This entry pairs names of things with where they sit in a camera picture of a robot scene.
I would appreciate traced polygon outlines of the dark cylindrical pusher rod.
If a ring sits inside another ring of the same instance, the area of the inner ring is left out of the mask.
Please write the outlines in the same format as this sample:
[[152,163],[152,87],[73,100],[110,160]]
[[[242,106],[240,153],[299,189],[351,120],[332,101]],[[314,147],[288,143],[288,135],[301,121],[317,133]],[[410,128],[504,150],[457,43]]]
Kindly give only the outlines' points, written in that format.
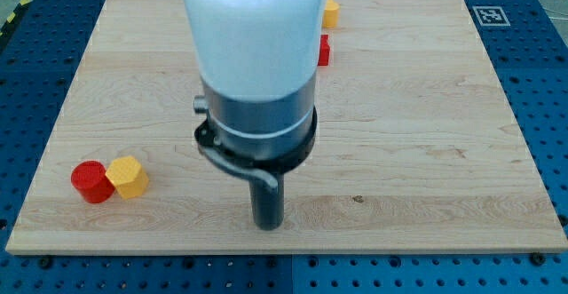
[[270,189],[263,181],[249,182],[252,214],[255,224],[262,230],[278,228],[284,216],[284,176],[275,175],[277,188]]

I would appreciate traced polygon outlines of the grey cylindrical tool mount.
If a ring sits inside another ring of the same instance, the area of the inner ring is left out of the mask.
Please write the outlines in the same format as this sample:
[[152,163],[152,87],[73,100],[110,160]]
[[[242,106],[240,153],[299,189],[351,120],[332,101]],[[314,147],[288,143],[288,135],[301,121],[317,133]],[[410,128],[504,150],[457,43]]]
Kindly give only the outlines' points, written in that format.
[[193,102],[206,116],[194,133],[199,152],[221,171],[278,192],[279,175],[304,160],[301,149],[315,134],[315,84],[312,75],[296,89],[256,99],[238,96],[238,85],[223,94],[203,82],[204,94]]

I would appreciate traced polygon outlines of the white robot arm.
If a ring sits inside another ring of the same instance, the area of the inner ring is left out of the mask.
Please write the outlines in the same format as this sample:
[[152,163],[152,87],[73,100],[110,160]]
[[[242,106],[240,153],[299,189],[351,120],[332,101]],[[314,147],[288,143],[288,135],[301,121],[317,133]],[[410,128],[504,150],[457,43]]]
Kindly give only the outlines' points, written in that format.
[[183,0],[203,93],[194,137],[218,169],[249,183],[263,230],[280,226],[284,176],[312,151],[327,0]]

